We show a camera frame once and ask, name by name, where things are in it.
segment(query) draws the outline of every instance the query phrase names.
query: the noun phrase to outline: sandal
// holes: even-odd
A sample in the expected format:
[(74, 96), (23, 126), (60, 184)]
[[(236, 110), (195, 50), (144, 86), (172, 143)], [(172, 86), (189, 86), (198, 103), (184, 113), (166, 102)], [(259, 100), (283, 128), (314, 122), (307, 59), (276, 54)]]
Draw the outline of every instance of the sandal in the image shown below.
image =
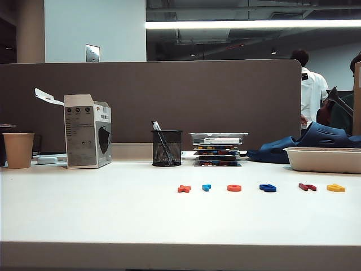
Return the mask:
[(289, 164), (287, 152), (283, 150), (288, 147), (361, 148), (361, 135), (348, 137), (343, 129), (313, 122), (299, 140), (285, 137), (263, 144), (258, 151), (248, 150), (246, 156), (256, 162)]

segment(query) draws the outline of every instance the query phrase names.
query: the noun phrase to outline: dark hair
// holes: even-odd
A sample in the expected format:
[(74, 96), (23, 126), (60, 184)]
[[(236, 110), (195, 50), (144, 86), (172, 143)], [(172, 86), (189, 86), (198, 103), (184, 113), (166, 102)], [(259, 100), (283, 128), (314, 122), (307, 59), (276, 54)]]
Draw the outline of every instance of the dark hair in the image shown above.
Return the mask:
[(361, 52), (356, 57), (354, 57), (354, 59), (351, 61), (350, 64), (350, 69), (354, 75), (355, 75), (355, 64), (360, 61), (361, 61)]
[(298, 60), (304, 67), (309, 61), (309, 54), (303, 49), (298, 49), (292, 52), (291, 58)]

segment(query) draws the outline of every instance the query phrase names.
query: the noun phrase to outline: black mesh pen holder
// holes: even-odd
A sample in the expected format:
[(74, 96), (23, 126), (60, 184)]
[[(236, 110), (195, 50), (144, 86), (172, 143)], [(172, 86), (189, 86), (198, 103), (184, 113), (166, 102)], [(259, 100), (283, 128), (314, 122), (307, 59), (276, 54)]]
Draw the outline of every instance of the black mesh pen holder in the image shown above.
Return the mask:
[(182, 131), (162, 130), (153, 133), (153, 165), (175, 167), (181, 165)]

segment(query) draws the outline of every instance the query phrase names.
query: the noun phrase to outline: beige tray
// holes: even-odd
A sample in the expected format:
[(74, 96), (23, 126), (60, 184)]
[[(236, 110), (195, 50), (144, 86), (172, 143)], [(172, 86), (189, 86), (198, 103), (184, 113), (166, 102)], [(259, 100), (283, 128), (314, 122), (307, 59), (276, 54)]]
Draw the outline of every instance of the beige tray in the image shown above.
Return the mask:
[(361, 148), (285, 148), (295, 171), (361, 173)]

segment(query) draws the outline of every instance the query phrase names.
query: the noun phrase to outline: fluorescent light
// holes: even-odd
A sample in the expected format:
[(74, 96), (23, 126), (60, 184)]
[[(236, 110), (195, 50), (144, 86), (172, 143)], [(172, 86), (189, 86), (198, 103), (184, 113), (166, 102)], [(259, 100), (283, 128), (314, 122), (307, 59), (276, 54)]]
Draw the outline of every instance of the fluorescent light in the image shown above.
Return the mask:
[(361, 27), (361, 20), (148, 21), (147, 29)]

